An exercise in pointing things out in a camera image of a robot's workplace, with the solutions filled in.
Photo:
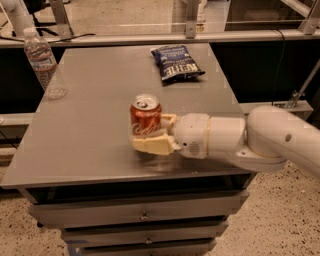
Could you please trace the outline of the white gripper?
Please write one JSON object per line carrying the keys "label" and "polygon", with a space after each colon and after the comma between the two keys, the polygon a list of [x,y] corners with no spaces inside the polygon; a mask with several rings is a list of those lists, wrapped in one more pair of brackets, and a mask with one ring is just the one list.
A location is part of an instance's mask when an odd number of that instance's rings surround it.
{"label": "white gripper", "polygon": [[148,138],[133,137],[131,139],[133,148],[154,155],[170,155],[180,151],[186,158],[204,159],[207,156],[209,116],[190,113],[177,119],[176,114],[161,115],[161,127],[171,130],[174,126],[174,138],[168,134]]}

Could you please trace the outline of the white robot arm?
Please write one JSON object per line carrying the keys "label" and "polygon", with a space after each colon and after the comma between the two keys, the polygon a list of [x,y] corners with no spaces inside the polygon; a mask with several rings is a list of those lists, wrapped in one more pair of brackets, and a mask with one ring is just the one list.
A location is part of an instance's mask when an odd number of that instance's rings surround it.
{"label": "white robot arm", "polygon": [[135,150],[175,151],[186,158],[219,159],[254,172],[274,172],[287,161],[320,177],[320,130],[283,108],[263,105],[246,118],[203,113],[163,114],[161,129],[133,135]]}

